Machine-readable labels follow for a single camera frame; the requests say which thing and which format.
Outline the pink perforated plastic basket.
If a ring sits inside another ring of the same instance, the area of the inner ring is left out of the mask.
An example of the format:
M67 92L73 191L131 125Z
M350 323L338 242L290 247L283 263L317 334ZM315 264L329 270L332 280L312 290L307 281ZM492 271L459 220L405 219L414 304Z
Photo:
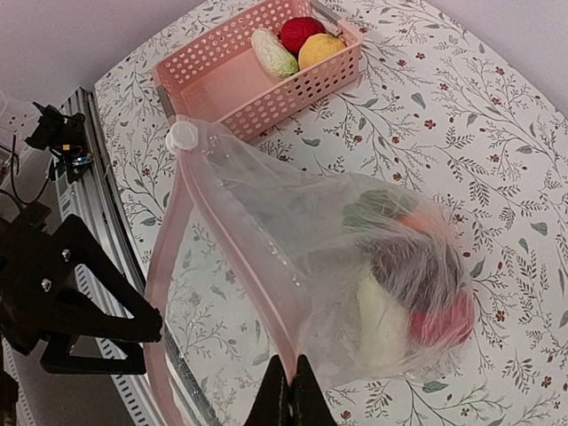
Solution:
M278 33L310 16L313 1L263 1L178 49L154 68L154 84L169 123L179 116L218 122L249 141L345 85L359 73L362 34L335 18L345 49L287 79L270 76L253 51L257 28Z

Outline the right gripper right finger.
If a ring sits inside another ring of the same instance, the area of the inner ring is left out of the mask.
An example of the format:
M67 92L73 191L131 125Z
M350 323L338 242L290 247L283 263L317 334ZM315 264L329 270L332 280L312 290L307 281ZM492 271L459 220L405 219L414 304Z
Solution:
M290 391L290 424L294 426L336 426L309 360L300 355Z

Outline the orange toy tangerine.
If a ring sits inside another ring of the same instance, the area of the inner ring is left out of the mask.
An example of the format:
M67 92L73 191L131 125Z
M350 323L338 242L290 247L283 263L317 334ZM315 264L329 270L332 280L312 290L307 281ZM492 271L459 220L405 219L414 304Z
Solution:
M417 212L398 220L400 224L418 233L432 236L438 229L439 220L428 212Z

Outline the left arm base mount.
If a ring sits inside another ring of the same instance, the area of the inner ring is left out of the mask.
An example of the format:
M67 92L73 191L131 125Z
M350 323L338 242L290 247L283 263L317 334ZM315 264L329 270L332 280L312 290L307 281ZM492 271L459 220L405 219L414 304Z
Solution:
M48 150L56 159L57 173L65 174L73 184L81 179L93 161L85 132L86 117L82 113L62 114L55 106L32 105L40 112L37 127L25 142L32 148Z

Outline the red toy apple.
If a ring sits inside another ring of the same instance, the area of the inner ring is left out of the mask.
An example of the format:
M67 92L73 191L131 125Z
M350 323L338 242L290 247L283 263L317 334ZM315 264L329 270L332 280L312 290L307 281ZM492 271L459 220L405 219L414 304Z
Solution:
M461 292L443 311L414 313L408 334L423 346L451 348L467 340L474 327L474 319L472 297Z

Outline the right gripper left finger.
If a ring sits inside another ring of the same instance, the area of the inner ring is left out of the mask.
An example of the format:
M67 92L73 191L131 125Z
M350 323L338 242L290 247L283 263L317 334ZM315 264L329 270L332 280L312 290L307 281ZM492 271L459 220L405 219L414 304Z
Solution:
M285 426L288 415L288 380L280 357L273 356L249 412L248 426Z

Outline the clear zip top bag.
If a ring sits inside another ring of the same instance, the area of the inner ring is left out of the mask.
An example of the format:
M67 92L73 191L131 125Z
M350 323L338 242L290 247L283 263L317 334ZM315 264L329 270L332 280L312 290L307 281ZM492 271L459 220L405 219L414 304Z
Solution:
M343 224L343 209L368 190L415 201L407 215L439 220L430 236L450 245L463 266L456 231L424 195L359 173L302 171L243 142L225 126L180 118L165 138L176 173L154 245L146 295L165 311L183 358L217 417L241 425L273 356L288 380L300 355L323 391L401 378L431 382L454 372L467 340L427 347L408 334L406 361L375 375L361 364L356 301L363 235Z

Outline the dark maroon toy beet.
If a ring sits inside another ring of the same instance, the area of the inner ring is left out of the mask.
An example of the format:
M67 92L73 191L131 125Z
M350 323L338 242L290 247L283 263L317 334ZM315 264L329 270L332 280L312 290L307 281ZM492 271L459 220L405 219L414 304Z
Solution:
M412 313L445 309L462 287L462 263L447 243L392 238L374 243L368 254L376 281Z

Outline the white toy radish with leaves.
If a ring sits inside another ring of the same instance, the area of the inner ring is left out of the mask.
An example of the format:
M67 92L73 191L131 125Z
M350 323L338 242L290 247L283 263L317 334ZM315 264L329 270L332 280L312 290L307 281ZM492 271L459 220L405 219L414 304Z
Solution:
M414 240L408 236L408 227L398 222L414 206L415 201L406 195L379 189L365 191L343 209L343 224L363 235L357 241L358 254L363 261L356 290L360 317L359 355L361 364L375 375L390 374L405 363L410 311L376 281L368 251L382 240Z

